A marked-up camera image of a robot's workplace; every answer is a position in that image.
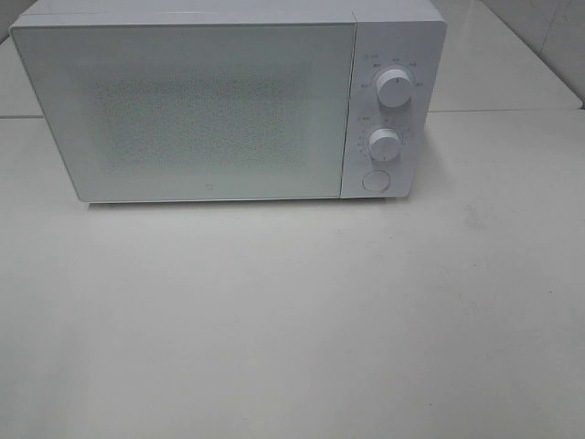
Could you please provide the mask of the round white door button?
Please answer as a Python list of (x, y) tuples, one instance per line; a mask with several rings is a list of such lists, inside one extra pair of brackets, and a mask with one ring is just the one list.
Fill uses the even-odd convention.
[(366, 191), (383, 193), (390, 186), (390, 175), (383, 170), (373, 170), (364, 176), (362, 186)]

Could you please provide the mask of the white microwave knob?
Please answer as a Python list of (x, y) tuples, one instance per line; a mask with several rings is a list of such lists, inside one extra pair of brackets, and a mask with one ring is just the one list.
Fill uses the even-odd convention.
[(401, 137), (396, 130), (377, 129), (368, 139), (368, 151), (372, 160), (389, 162), (401, 154)]
[(378, 74), (376, 94), (378, 102), (387, 108), (396, 108), (407, 103), (412, 95), (413, 78), (408, 70), (395, 66)]

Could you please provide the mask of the white microwave door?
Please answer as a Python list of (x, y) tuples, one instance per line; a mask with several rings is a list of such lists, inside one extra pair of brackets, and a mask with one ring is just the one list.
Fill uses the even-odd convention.
[(335, 198), (355, 28), (18, 28), (85, 202)]

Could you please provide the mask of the white microwave oven body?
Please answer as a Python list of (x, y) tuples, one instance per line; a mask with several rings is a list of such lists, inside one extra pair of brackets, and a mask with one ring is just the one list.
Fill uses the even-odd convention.
[[(405, 197), (419, 159), (447, 30), (441, 13), (429, 1), (38, 1), (10, 27), (10, 36), (14, 41), (18, 28), (333, 24), (355, 28), (342, 177), (335, 198)], [(387, 108), (378, 102), (375, 82), (379, 73), (395, 66), (410, 72), (413, 90), (407, 103)], [(368, 151), (369, 136), (382, 128), (396, 130), (401, 137), (401, 154), (389, 162), (372, 160)], [(373, 170), (390, 175), (390, 186), (383, 193), (362, 186), (364, 176)]]

